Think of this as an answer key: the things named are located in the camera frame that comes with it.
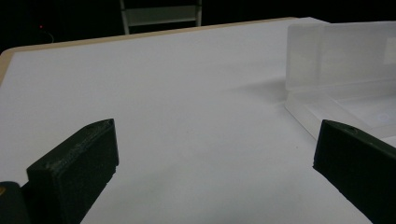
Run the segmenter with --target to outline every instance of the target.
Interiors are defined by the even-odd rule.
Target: white tabletop
[[[83,223],[370,221],[313,168],[286,110],[287,28],[270,21],[16,52],[0,88],[0,181],[115,120],[120,166]]]

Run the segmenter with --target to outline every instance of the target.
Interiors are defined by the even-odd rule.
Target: plastic box lid
[[[293,24],[285,107],[316,138],[323,119],[396,135],[396,21]]]

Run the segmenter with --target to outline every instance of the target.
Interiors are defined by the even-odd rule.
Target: white table
[[[23,185],[34,161],[113,118],[120,166],[83,223],[370,223],[312,168],[316,141],[284,106],[287,28],[309,22],[2,55],[0,181]]]

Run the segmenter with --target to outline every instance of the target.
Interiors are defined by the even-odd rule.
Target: clear plastic container
[[[323,119],[396,135],[396,21],[293,24],[285,103],[316,138]]]

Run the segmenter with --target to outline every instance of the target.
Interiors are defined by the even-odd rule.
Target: dark background
[[[126,7],[194,4],[195,0],[125,0]],[[203,0],[202,25],[282,17],[328,22],[396,21],[389,2],[326,1],[287,4],[244,0]],[[123,35],[119,0],[0,0],[0,52],[51,42]],[[194,26],[194,22],[135,27],[132,34]]]

